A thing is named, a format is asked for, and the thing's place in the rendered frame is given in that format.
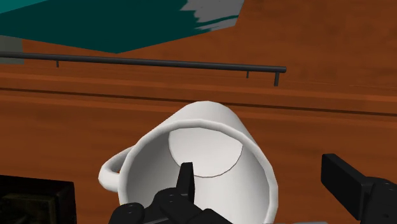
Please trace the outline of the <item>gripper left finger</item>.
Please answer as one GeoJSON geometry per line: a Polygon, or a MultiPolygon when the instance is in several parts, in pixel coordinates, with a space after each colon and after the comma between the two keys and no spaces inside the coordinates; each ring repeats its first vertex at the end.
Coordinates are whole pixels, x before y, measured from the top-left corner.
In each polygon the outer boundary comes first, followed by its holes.
{"type": "Polygon", "coordinates": [[[194,204],[193,164],[183,163],[176,187],[157,192],[148,207],[133,202],[117,207],[108,224],[232,224],[212,209],[194,204]]]}

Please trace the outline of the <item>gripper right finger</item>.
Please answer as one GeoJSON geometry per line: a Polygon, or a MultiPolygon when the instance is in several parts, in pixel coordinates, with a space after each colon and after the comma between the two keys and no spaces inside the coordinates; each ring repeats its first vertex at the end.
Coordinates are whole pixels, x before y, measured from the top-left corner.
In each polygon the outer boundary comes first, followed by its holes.
{"type": "Polygon", "coordinates": [[[321,182],[360,224],[397,224],[397,184],[365,176],[334,153],[322,155],[321,182]]]}

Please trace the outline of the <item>white mug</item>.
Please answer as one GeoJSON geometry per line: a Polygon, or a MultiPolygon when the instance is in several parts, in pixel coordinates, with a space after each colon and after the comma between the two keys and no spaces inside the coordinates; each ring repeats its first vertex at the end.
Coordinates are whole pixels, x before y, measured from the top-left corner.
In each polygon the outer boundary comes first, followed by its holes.
{"type": "Polygon", "coordinates": [[[105,162],[99,183],[121,204],[151,204],[176,185],[181,164],[193,165],[194,203],[232,224],[268,224],[278,208],[273,168],[239,117],[211,101],[188,104],[105,162]]]}

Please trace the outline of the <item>brown wooden chest of drawers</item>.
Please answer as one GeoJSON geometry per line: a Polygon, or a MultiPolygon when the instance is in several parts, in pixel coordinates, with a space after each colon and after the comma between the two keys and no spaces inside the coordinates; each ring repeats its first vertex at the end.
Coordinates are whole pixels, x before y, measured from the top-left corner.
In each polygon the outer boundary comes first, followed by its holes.
{"type": "Polygon", "coordinates": [[[101,165],[192,101],[234,110],[279,184],[277,221],[356,224],[320,182],[321,155],[397,183],[397,0],[246,0],[234,27],[130,58],[285,66],[271,73],[0,65],[0,174],[72,181],[78,224],[118,204],[101,165]]]}

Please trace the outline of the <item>black box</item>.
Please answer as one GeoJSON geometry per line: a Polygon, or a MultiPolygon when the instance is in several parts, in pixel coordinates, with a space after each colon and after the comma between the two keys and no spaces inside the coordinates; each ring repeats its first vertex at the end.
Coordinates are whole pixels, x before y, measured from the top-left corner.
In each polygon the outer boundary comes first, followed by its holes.
{"type": "Polygon", "coordinates": [[[0,224],[77,224],[74,183],[0,175],[0,224]]]}

